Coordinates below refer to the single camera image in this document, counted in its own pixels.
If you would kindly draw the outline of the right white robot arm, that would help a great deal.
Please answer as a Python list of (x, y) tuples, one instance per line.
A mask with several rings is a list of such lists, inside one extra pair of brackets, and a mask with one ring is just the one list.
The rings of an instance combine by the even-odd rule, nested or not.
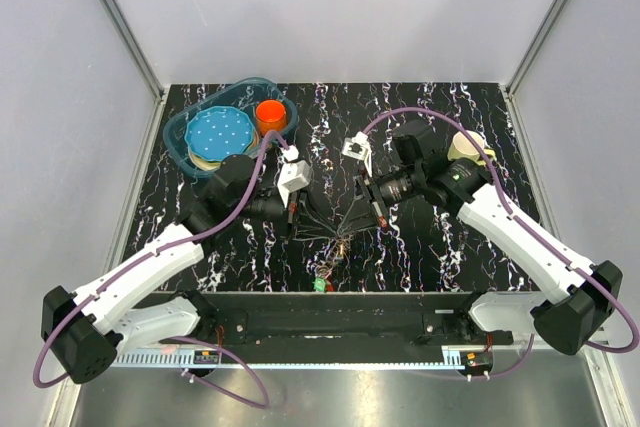
[(592, 262), (522, 211), (497, 181), (493, 153), (479, 134), (458, 128), (444, 144), (420, 118), (401, 125), (393, 142), (399, 168), (373, 177), (367, 132), (345, 139), (343, 155), (364, 167), (342, 229), (385, 227), (391, 207), (422, 197), (484, 235), (538, 288), (532, 294), (479, 294), (454, 318), (460, 340), (472, 344), (488, 332), (513, 331), (538, 335), (565, 355), (590, 345), (619, 305), (621, 269), (611, 261)]

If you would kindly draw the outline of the green key tag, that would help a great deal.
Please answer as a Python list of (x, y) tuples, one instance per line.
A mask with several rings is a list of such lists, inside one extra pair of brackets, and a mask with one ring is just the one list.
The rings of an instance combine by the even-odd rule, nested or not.
[(326, 292), (327, 291), (327, 281), (324, 278), (317, 277), (314, 280), (314, 290), (317, 292)]

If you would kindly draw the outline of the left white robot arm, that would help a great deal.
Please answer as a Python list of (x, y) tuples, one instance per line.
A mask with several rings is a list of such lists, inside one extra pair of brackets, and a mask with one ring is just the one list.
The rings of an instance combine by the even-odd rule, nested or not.
[(181, 294), (156, 307), (139, 308), (156, 287), (197, 264), (214, 250), (227, 229), (243, 218), (282, 220), (285, 236), (320, 224), (310, 208), (309, 163), (295, 148), (284, 153), (275, 187), (258, 186), (262, 160), (227, 157), (198, 196), (156, 238), (112, 271), (74, 291), (57, 286), (45, 294), (41, 314), (44, 341), (33, 372), (36, 386), (47, 354), (53, 354), (76, 384), (90, 382), (120, 354), (155, 341), (189, 337), (196, 343), (215, 333), (213, 307), (199, 294)]

